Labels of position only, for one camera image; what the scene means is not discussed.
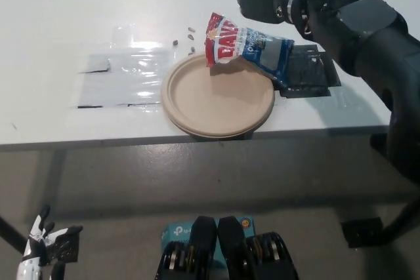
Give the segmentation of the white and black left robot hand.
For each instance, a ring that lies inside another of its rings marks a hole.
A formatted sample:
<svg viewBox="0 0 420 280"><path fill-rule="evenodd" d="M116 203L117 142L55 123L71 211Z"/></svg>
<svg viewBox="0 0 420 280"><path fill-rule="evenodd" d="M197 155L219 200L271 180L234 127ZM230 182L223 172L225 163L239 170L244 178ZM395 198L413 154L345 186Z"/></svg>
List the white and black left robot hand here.
<svg viewBox="0 0 420 280"><path fill-rule="evenodd" d="M43 267L53 260L76 263L79 255L79 235L83 226L70 226L53 231L54 222L46 224L51 207L45 205L35 218L28 235L21 263Z"/></svg>

